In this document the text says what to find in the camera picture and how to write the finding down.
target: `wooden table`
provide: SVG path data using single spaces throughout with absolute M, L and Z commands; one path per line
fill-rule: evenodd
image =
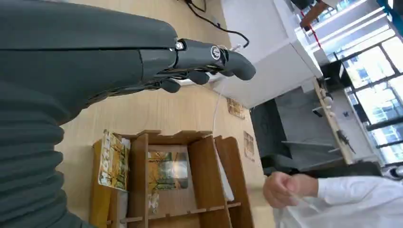
M 353 151 L 351 150 L 351 148 L 347 144 L 342 142 L 339 139 L 339 137 L 337 136 L 337 131 L 341 130 L 340 126 L 337 123 L 337 119 L 334 116 L 332 116 L 331 110 L 327 109 L 327 107 L 326 107 L 327 105 L 325 104 L 325 101 L 323 100 L 323 96 L 322 96 L 322 93 L 321 93 L 321 88 L 320 88 L 319 83 L 317 82 L 316 78 L 313 79 L 313 84 L 314 84 L 314 87 L 315 87 L 316 95 L 319 98 L 320 105 L 322 106 L 322 109 L 323 109 L 323 112 L 325 113 L 326 119 L 329 122 L 330 128 L 332 129 L 332 133 L 333 133 L 333 136 L 335 138 L 335 141 L 336 141 L 336 143 L 337 143 L 337 145 L 338 145 L 338 147 L 339 147 L 339 149 L 341 151 L 341 154 L 343 155 L 344 162 L 346 164 L 354 163 L 353 154 L 352 154 Z
M 76 3 L 95 5 L 113 10 L 148 16 L 169 22 L 179 37 L 191 38 L 230 46 L 228 34 L 218 31 L 196 18 L 182 1 L 177 0 L 74 0 Z M 219 0 L 208 1 L 208 12 L 225 27 Z M 65 175 L 63 189 L 68 195 L 69 210 L 88 220 L 92 174 L 92 144 L 102 137 L 104 129 L 122 134 L 136 134 L 144 129 L 162 130 L 174 134 L 180 130 L 211 131 L 218 94 L 199 86 L 181 88 L 169 94 L 163 90 L 111 97 L 83 110 L 73 121 L 63 125 L 65 138 L 56 146 L 64 160 L 58 170 Z M 214 136 L 233 136 L 241 150 L 241 160 L 248 186 L 252 215 L 257 228 L 275 227 L 272 208 L 263 198 L 264 182 L 256 140 L 254 161 L 243 154 L 244 131 L 255 134 L 248 110 L 245 120 L 228 113 L 227 102 L 220 99 Z

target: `human hand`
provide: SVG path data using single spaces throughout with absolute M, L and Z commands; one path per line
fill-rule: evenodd
M 274 208 L 296 206 L 298 202 L 292 197 L 317 197 L 318 181 L 304 174 L 290 176 L 283 172 L 274 172 L 266 178 L 263 195 Z

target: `wooden rack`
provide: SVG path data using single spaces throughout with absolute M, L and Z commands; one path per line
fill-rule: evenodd
M 215 138 L 211 132 L 182 131 L 172 136 L 160 131 L 121 135 L 132 142 L 129 158 L 128 210 L 118 218 L 118 190 L 101 186 L 94 174 L 90 223 L 100 228 L 251 228 L 253 227 L 240 153 L 234 138 Z M 101 142 L 94 144 L 94 170 L 99 169 Z M 183 152 L 188 159 L 188 187 L 159 191 L 156 213 L 148 209 L 148 152 Z M 224 167 L 235 200 L 227 202 L 218 159 Z

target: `white cable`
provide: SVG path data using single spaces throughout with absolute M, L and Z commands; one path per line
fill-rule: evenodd
M 231 50 L 236 50 L 236 49 L 239 49 L 240 47 L 242 47 L 242 45 L 238 45 L 236 47 L 233 47 L 233 48 L 231 48 Z M 224 92 L 226 82 L 227 82 L 227 77 L 225 77 L 222 80 L 222 87 L 220 89 L 218 99 L 217 99 L 217 102 L 216 102 L 215 108 L 214 108 L 213 125 L 212 125 L 212 129 L 211 129 L 211 133 L 212 133 L 213 137 L 214 137 L 214 130 L 215 130 L 215 120 L 216 120 L 216 117 L 217 117 L 217 110 L 218 110 L 218 106 L 220 104 L 222 93 Z M 214 148 L 215 154 L 216 154 L 217 159 L 218 159 L 218 165 L 219 165 L 218 167 L 220 169 L 221 182 L 222 182 L 222 186 L 224 188 L 226 201 L 234 201 L 235 200 L 234 193 L 233 193 L 233 191 L 231 189 L 230 183 L 228 182 L 228 178 L 227 178 L 227 176 L 225 174 L 225 170 L 224 170 L 224 167 L 223 167 L 223 165 L 221 163 L 220 156 L 218 155 L 218 151 L 217 151 L 217 147 L 215 145 L 214 138 L 213 138 L 213 148 Z
M 211 129 L 211 132 L 212 132 L 213 135 L 214 135 L 214 130 L 215 130 L 215 119 L 216 119 L 216 117 L 217 117 L 218 105 L 220 104 L 221 96 L 222 96 L 222 93 L 224 92 L 224 88 L 225 88 L 225 83 L 226 83 L 226 82 L 227 82 L 227 77 L 225 77 L 225 78 L 222 80 L 222 87 L 221 87 L 221 89 L 220 89 L 220 92 L 219 92 L 219 95 L 218 95 L 218 99 L 217 99 L 217 102 L 216 102 L 215 108 L 214 108 L 213 126 L 212 126 L 212 129 Z

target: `black cable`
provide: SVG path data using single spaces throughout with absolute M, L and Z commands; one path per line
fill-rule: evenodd
M 190 8 L 190 10 L 191 10 L 198 18 L 200 18 L 200 19 L 202 19 L 202 20 L 204 20 L 204 21 L 206 21 L 206 22 L 212 24 L 214 27 L 218 28 L 218 29 L 221 30 L 221 31 L 228 32 L 228 33 L 233 33 L 233 34 L 237 34 L 237 35 L 241 36 L 242 38 L 244 38 L 244 39 L 246 40 L 246 44 L 243 45 L 243 48 L 246 48 L 246 47 L 249 45 L 249 39 L 248 39 L 246 36 L 244 36 L 242 33 L 236 32 L 236 31 L 231 31 L 231 30 L 226 30 L 226 29 L 224 29 L 224 28 L 221 28 L 220 26 L 216 25 L 214 22 L 210 21 L 209 19 L 204 18 L 204 17 L 200 16 L 199 14 L 197 14 L 196 11 L 194 11 L 194 9 L 192 8 L 192 6 L 190 5 L 189 2 L 186 2 L 186 4 L 188 5 L 188 7 Z
M 204 9 L 201 9 L 199 7 L 197 7 L 193 2 L 190 2 L 196 9 L 200 10 L 201 12 L 205 13 L 207 12 L 207 4 L 206 4 L 206 0 L 203 1 L 204 3 Z

